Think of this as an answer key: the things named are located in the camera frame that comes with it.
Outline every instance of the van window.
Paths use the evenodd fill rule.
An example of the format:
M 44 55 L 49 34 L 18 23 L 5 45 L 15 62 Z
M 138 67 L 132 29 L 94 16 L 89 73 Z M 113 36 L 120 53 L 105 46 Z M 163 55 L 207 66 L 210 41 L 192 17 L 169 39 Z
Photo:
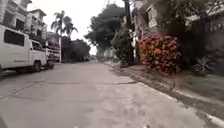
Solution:
M 24 38 L 25 37 L 22 34 L 10 30 L 5 30 L 4 42 L 7 44 L 24 46 Z
M 32 42 L 32 44 L 33 44 L 33 50 L 43 51 L 43 48 L 40 46 L 40 44 L 35 43 L 35 42 Z

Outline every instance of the concrete road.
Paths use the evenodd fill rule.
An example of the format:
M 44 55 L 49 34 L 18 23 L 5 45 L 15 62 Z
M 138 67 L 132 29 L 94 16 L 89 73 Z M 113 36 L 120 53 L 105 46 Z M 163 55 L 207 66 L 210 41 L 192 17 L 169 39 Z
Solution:
M 7 128 L 203 128 L 196 113 L 96 62 L 0 81 Z

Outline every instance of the palm tree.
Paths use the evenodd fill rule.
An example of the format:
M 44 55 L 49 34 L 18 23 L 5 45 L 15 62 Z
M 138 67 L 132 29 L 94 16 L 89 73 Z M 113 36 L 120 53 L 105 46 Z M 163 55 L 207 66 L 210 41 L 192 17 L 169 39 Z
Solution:
M 61 37 L 63 33 L 67 33 L 69 39 L 73 30 L 78 30 L 73 27 L 72 19 L 68 16 L 65 16 L 65 11 L 61 11 L 61 13 L 55 13 L 55 21 L 51 24 L 51 29 L 55 30 L 55 32 L 60 35 L 59 36 L 59 46 L 60 46 L 60 62 L 62 60 L 61 57 Z
M 73 26 L 73 23 L 66 24 L 65 27 L 62 29 L 62 32 L 67 34 L 68 38 L 71 39 L 71 34 L 73 31 L 78 32 L 77 28 Z

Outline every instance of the parked car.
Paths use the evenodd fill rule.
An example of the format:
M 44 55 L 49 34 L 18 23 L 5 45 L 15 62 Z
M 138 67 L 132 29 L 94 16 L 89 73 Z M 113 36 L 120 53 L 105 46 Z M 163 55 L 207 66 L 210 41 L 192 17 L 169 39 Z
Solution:
M 45 50 L 25 33 L 0 25 L 0 70 L 32 70 L 51 67 Z

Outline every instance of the red flowering bush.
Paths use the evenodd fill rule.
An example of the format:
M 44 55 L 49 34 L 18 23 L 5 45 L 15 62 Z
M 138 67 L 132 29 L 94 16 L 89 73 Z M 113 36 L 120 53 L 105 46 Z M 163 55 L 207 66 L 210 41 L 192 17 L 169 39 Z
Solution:
M 142 63 L 150 70 L 163 73 L 175 73 L 179 70 L 176 64 L 180 53 L 177 49 L 177 38 L 170 36 L 148 35 L 140 41 Z

